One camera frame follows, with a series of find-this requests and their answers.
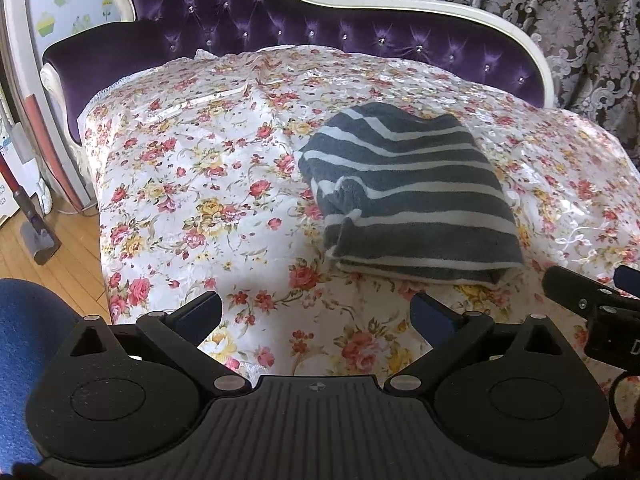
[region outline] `cupcake sticker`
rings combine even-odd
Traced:
[[[53,32],[56,19],[48,12],[43,12],[36,23],[36,30],[44,38]]]

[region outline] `black cable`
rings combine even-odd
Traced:
[[[631,424],[631,428],[628,428],[625,424],[625,421],[622,420],[622,416],[620,415],[620,412],[618,411],[618,407],[616,406],[616,390],[618,389],[618,386],[620,386],[620,383],[629,377],[639,377],[639,376],[637,374],[633,374],[630,372],[622,372],[611,383],[611,388],[609,389],[609,412],[611,413],[611,418],[613,419],[613,422],[616,423],[616,426],[618,427],[618,430],[622,435],[622,444],[620,444],[620,456],[619,456],[620,463],[623,463],[623,460],[626,455],[627,446],[634,447],[638,444],[637,442],[635,442],[636,439],[633,436],[635,432],[632,430],[635,430],[638,427],[639,421],[634,420],[633,423]]]

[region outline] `damask patterned curtain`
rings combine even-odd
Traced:
[[[560,107],[620,139],[640,167],[640,0],[445,0],[488,10],[545,53]]]

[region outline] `striped towel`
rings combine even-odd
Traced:
[[[511,209],[471,133],[369,103],[341,111],[297,153],[342,270],[495,285],[522,266]]]

